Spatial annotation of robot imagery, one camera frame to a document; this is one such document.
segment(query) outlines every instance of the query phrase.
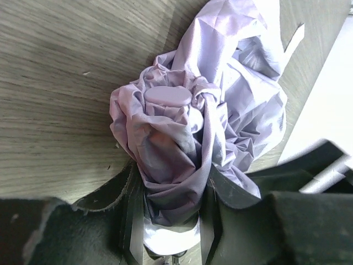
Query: wood grain table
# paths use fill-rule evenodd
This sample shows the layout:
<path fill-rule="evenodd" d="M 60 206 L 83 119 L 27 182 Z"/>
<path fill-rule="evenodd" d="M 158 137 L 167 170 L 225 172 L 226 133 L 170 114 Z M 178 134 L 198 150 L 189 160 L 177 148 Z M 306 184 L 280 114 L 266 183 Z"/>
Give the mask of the wood grain table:
<path fill-rule="evenodd" d="M 0 195 L 73 202 L 116 175 L 128 156 L 109 130 L 110 93 L 174 50 L 206 2 L 1 1 Z M 306 38 L 280 80 L 285 139 L 253 170 L 276 163 L 349 7 L 349 0 L 281 0 L 284 46 L 302 23 Z M 195 251 L 185 264 L 200 264 Z"/>

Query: drawstring bag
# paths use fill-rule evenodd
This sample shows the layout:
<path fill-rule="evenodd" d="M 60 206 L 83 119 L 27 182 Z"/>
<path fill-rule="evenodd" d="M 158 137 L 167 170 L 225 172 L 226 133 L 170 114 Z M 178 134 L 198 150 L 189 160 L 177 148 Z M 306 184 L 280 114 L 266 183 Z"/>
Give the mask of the drawstring bag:
<path fill-rule="evenodd" d="M 112 92 L 111 130 L 143 180 L 151 251 L 171 255 L 200 241 L 198 222 L 168 227 L 197 219 L 212 165 L 260 198 L 244 172 L 284 136 L 287 97 L 277 81 L 303 30 L 284 52 L 278 0 L 211 0 L 177 50 Z"/>

